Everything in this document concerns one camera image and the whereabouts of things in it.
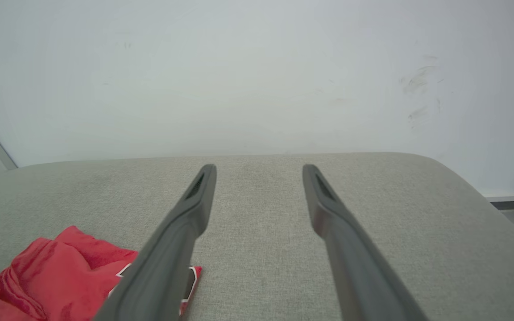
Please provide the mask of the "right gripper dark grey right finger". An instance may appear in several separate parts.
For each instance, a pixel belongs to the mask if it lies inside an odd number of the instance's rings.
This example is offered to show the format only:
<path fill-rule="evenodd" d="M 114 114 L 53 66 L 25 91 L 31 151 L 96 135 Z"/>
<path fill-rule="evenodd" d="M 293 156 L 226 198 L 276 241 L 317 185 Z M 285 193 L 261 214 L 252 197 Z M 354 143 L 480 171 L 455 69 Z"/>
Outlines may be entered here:
<path fill-rule="evenodd" d="M 326 244 L 344 321 L 426 321 L 427 316 L 320 169 L 303 166 L 311 225 Z"/>

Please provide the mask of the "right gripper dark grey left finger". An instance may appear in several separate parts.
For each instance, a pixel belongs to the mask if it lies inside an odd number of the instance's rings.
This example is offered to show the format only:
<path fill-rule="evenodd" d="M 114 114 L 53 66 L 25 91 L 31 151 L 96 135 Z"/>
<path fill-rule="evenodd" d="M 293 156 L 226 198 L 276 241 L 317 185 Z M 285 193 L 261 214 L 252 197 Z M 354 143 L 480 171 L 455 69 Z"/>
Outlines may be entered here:
<path fill-rule="evenodd" d="M 188 266 L 195 242 L 208 226 L 216 179 L 215 165 L 201 167 L 99 309 L 96 321 L 179 320 Z"/>

